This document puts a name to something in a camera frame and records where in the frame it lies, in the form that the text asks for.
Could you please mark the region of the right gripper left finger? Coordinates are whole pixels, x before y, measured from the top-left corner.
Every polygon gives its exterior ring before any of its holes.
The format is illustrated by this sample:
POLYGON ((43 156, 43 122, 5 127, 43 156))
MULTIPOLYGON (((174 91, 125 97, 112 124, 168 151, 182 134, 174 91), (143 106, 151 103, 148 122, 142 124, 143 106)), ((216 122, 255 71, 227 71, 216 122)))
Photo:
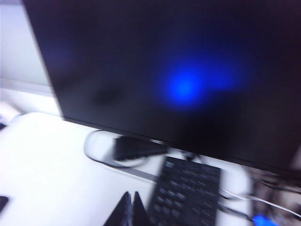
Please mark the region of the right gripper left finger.
POLYGON ((125 192, 120 199, 118 205, 116 206, 116 225, 117 226, 128 226, 130 222, 131 215, 131 194, 129 192, 125 192))

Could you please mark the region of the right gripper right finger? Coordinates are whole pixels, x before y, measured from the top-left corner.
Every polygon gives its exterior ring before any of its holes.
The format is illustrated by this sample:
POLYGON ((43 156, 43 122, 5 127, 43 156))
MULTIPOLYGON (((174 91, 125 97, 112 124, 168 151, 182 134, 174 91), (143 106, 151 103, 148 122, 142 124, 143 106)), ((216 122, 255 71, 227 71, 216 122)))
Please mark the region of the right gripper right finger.
POLYGON ((132 205, 132 225, 133 226, 148 226, 149 217, 144 208, 139 193, 136 191, 132 205))

